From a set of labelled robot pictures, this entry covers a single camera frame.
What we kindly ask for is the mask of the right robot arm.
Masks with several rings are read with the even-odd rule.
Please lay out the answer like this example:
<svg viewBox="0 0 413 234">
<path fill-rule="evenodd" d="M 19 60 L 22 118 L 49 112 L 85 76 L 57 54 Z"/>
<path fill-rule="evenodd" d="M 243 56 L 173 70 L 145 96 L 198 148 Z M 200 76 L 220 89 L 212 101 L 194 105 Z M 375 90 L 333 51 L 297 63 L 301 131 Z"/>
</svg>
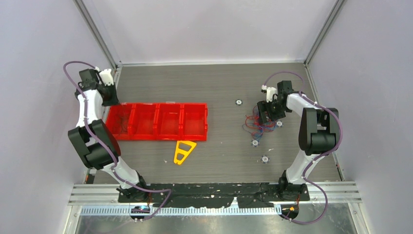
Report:
<svg viewBox="0 0 413 234">
<path fill-rule="evenodd" d="M 304 93 L 294 91 L 291 81 L 280 81 L 277 87 L 262 85 L 261 91 L 266 98 L 257 103 L 260 126 L 282 119 L 286 113 L 294 112 L 301 117 L 300 150 L 276 186 L 279 198 L 291 200 L 305 193 L 307 175 L 321 159 L 338 148 L 341 137 L 338 111 L 320 106 Z"/>
</svg>

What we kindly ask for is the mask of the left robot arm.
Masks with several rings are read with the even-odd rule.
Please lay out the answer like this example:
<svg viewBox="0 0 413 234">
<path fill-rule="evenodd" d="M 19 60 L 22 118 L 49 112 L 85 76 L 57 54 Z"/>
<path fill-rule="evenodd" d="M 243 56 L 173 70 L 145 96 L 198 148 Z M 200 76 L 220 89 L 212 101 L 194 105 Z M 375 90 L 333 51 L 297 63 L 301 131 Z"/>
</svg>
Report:
<svg viewBox="0 0 413 234">
<path fill-rule="evenodd" d="M 102 119 L 103 107 L 118 105 L 112 71 L 88 68 L 79 72 L 75 97 L 79 102 L 79 119 L 68 138 L 83 164 L 89 169 L 104 171 L 114 178 L 123 198 L 143 202 L 149 188 L 143 177 L 121 158 L 120 146 Z"/>
</svg>

